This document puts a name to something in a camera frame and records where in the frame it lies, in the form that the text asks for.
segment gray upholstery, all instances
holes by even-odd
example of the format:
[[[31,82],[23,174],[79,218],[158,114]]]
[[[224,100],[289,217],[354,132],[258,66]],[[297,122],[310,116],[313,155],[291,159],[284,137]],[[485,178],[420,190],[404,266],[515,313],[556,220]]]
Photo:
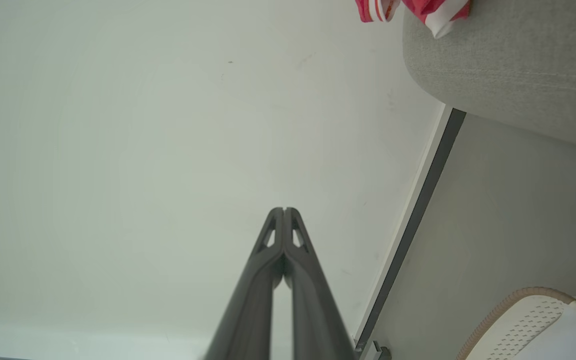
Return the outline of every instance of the gray upholstery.
[[[576,144],[576,1],[473,0],[441,39],[404,11],[406,66],[430,95]]]

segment white wall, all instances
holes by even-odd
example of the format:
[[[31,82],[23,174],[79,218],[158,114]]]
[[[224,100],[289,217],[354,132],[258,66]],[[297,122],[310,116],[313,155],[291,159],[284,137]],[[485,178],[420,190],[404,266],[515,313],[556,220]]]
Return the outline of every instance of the white wall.
[[[0,1],[0,356],[192,358],[277,206],[301,211],[354,333],[439,111],[401,15]]]

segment red cloth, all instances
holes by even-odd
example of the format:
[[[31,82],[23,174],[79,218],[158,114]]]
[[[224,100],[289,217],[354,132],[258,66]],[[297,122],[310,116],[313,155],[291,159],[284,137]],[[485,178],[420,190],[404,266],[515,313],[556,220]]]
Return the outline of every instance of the red cloth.
[[[402,1],[432,32],[435,39],[448,34],[457,19],[468,18],[471,0],[354,0],[364,23],[390,21]]]

